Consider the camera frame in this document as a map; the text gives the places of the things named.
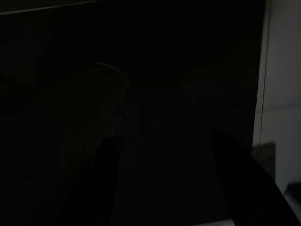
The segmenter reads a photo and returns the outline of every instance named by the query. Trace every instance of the dark object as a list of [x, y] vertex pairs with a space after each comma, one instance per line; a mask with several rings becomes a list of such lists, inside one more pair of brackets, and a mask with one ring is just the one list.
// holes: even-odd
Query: dark object
[[120, 144], [119, 136], [106, 140], [78, 169], [76, 178], [67, 182], [70, 193], [59, 225], [108, 224], [117, 186]]
[[287, 186], [286, 192], [301, 204], [301, 183], [293, 183]]
[[220, 183], [236, 226], [299, 226], [274, 181], [231, 137], [213, 132]]
[[253, 158], [275, 180], [276, 147], [274, 143], [255, 146]]
[[[141, 120], [121, 125], [130, 134], [123, 149], [131, 160], [120, 170], [111, 225], [187, 226], [229, 218], [212, 166], [210, 127], [252, 147], [264, 2], [208, 3], [132, 11], [85, 4], [47, 16], [44, 10], [7, 17], [2, 58], [13, 67], [3, 67], [2, 74], [17, 68], [22, 78], [41, 62], [36, 86], [43, 90], [94, 60], [130, 73], [138, 97], [129, 103], [129, 115]], [[20, 41], [11, 37], [21, 37], [19, 45], [27, 48], [16, 48]], [[32, 49], [39, 51], [28, 56]], [[23, 64], [32, 66], [25, 70]], [[182, 89], [195, 80], [193, 89]], [[135, 127], [141, 131], [131, 133]], [[90, 221], [83, 213], [74, 216]]]

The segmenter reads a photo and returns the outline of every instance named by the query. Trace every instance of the white wall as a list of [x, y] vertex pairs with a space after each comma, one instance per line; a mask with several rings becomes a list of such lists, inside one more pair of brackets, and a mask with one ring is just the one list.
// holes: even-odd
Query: white wall
[[253, 142], [276, 144], [276, 183], [283, 192], [301, 181], [301, 1], [269, 4]]

